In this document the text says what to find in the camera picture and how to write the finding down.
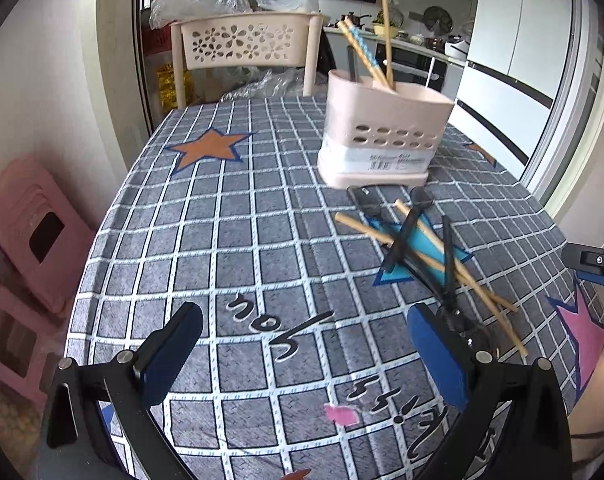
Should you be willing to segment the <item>black handled spoon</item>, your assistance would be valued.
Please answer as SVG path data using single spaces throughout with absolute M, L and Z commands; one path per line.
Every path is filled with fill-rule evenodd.
M 424 188 L 418 186 L 410 191 L 412 200 L 412 214 L 417 215 L 417 226 L 424 236 L 431 240 L 434 247 L 438 248 L 444 255 L 444 289 L 442 306 L 448 314 L 457 314 L 456 300 L 456 258 L 453 243 L 453 228 L 451 220 L 447 216 L 442 217 L 442 238 L 437 238 L 436 234 L 420 220 L 422 212 L 431 206 L 432 199 Z

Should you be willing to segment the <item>long wooden chopstick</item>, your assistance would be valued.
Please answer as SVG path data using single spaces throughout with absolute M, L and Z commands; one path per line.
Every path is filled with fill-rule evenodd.
M 364 223 L 359 222 L 358 220 L 348 216 L 347 214 L 342 214 L 341 212 L 337 212 L 334 215 L 334 218 L 344 226 L 348 226 L 349 228 L 365 234 L 374 240 L 378 240 L 378 242 L 382 244 L 390 244 L 392 242 L 392 236 L 388 234 L 384 234 L 381 231 L 374 229 L 372 226 L 365 226 Z M 428 266 L 431 266 L 432 269 L 443 272 L 445 270 L 444 264 L 423 254 L 422 252 L 417 252 L 417 256 L 421 258 L 424 263 L 427 263 Z M 456 270 L 456 278 L 462 282 L 462 284 L 468 285 L 471 287 L 482 299 L 485 304 L 488 304 L 488 300 L 492 301 L 492 304 L 499 304 L 500 306 L 508 309 L 511 312 L 517 312 L 518 308 L 511 304 L 506 299 L 502 298 L 494 294 L 494 292 L 490 292 L 489 290 L 481 287 L 479 283 L 466 271 L 460 272 Z

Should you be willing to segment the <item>pink plastic stool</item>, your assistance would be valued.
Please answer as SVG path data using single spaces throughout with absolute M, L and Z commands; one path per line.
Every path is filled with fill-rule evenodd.
M 66 314 L 94 236 L 34 157 L 0 174 L 0 248 L 51 316 Z
M 42 410 L 63 354 L 63 330 L 71 311 L 33 309 L 0 282 L 0 383 Z

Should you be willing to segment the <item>grey checkered tablecloth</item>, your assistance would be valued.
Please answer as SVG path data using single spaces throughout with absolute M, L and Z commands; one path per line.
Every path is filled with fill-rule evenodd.
M 199 479 L 416 479 L 452 429 L 407 330 L 408 309 L 439 307 L 382 247 L 336 222 L 375 225 L 317 169 L 325 102 L 267 99 L 173 110 L 153 133 L 90 250 L 68 328 L 81 365 L 136 349 L 186 301 L 202 309 L 199 341 L 152 414 Z M 172 148 L 210 128 L 249 133 L 231 160 L 176 170 Z M 584 336 L 564 319 L 604 310 L 561 261 L 566 239 L 538 201 L 452 127 L 429 167 L 433 231 L 451 221 L 458 258 L 503 311 L 522 356 L 477 293 L 457 304 L 488 329 L 500 361 L 554 368 L 564 406 L 578 404 Z

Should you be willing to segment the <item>white refrigerator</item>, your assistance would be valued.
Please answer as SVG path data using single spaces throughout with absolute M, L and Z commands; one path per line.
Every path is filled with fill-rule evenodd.
M 522 177 L 564 73 L 572 0 L 478 0 L 450 124 Z

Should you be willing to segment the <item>pink utensil holder caddy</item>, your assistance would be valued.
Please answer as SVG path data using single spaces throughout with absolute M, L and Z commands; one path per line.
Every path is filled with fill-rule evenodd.
M 454 103 L 420 84 L 393 90 L 370 77 L 352 81 L 344 70 L 328 76 L 325 127 L 317 168 L 325 184 L 426 184 Z

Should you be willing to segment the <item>black built-in oven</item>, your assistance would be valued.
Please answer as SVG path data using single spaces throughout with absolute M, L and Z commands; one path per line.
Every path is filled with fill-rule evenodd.
M 448 63 L 425 54 L 412 44 L 391 44 L 393 78 L 399 82 L 421 84 L 436 91 L 444 87 Z

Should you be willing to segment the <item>yellow bowl on counter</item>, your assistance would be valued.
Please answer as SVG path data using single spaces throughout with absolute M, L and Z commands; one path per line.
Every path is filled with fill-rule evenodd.
M 379 37 L 389 36 L 391 39 L 398 36 L 398 32 L 400 31 L 397 27 L 394 27 L 394 26 L 386 27 L 383 24 L 379 24 L 379 23 L 373 24 L 372 28 L 374 29 L 374 33 L 376 36 L 379 36 Z

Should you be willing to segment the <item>beige perforated plastic basket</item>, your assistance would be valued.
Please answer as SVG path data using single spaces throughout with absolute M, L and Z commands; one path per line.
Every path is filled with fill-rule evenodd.
M 171 25 L 176 105 L 187 106 L 185 70 L 258 66 L 303 68 L 303 94 L 313 94 L 320 35 L 319 12 L 213 15 Z

